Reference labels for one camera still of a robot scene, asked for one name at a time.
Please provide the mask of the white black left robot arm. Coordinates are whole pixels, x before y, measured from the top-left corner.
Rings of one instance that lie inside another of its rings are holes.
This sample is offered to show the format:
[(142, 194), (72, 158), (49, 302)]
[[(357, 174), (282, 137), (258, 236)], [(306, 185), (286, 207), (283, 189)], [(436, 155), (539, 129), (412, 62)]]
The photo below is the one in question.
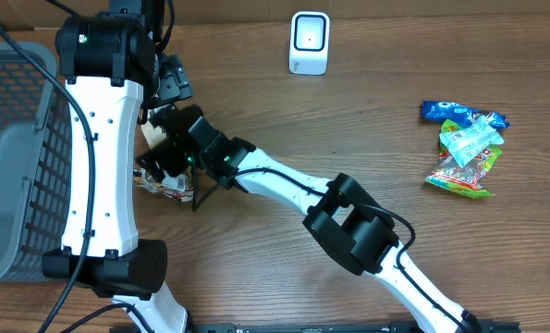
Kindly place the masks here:
[(113, 1), (70, 16), (55, 37), (71, 115), (70, 201), (42, 270), (109, 299), (147, 332), (190, 325), (165, 283), (166, 244), (140, 237), (132, 198), (135, 129), (160, 86), (173, 24), (171, 2)]

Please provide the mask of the mint green snack packet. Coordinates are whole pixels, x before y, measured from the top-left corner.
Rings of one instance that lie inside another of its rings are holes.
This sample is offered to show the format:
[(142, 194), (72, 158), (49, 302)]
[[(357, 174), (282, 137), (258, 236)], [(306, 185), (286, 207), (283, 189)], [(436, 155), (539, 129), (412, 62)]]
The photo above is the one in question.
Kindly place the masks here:
[(489, 125), (485, 116), (477, 118), (465, 129), (441, 133), (440, 142), (447, 148), (459, 167), (466, 166), (489, 145), (505, 143), (503, 137)]

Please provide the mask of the green colourful candy bag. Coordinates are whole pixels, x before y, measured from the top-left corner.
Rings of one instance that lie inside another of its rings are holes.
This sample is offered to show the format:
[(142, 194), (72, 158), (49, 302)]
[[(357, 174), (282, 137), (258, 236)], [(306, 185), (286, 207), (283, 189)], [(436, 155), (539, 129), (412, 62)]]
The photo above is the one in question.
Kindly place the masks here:
[[(440, 134), (461, 129), (465, 128), (451, 120), (446, 120), (442, 124)], [(426, 177), (425, 181), (441, 189), (473, 199), (490, 197), (491, 193), (482, 187), (480, 180), (487, 175), (502, 154), (500, 145), (489, 145), (466, 166), (459, 167), (440, 140), (439, 144), (437, 168)]]

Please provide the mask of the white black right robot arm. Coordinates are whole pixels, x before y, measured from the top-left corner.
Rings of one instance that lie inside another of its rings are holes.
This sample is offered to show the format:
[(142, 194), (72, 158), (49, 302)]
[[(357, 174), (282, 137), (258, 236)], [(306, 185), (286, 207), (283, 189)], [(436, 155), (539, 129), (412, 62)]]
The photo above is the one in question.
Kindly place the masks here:
[(449, 300), (409, 258), (412, 243), (402, 242), (394, 231), (397, 223), (407, 227), (409, 222), (381, 207), (354, 178), (301, 173), (250, 142), (229, 139), (197, 105), (158, 107), (145, 111), (139, 122), (165, 135), (136, 159), (154, 180), (188, 171), (196, 187), (204, 171), (216, 189), (237, 188), (294, 209), (331, 259), (351, 274), (367, 274), (382, 283), (421, 331), (481, 331), (476, 316)]

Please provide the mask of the blue cookie packet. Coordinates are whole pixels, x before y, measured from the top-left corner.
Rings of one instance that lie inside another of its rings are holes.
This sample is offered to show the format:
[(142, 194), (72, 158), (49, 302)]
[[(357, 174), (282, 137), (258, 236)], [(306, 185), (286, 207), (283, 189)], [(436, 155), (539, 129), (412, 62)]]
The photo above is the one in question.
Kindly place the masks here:
[(464, 128), (470, 126), (479, 117), (485, 117), (488, 124), (496, 130), (510, 126), (507, 118), (498, 112), (482, 111), (456, 102), (423, 101), (421, 114), (426, 120), (437, 123), (451, 120)]

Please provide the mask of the beige clear pastry bag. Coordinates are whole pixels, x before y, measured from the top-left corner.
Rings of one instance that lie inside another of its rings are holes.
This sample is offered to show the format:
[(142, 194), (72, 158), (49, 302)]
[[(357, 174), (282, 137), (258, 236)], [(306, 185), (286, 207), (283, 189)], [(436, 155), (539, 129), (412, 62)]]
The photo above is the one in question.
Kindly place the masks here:
[[(142, 125), (141, 130), (143, 137), (149, 146), (149, 150), (146, 152), (152, 150), (152, 148), (155, 148), (159, 143), (165, 142), (166, 135), (160, 128), (154, 128), (150, 122)], [(192, 184), (190, 166), (188, 166), (186, 170), (177, 177), (174, 178), (167, 176), (161, 183), (159, 183), (154, 180), (145, 169), (135, 162), (133, 176), (135, 186), (138, 188), (145, 189), (151, 193), (161, 193), (170, 199), (177, 200), (182, 203), (190, 202), (192, 200), (194, 187)]]

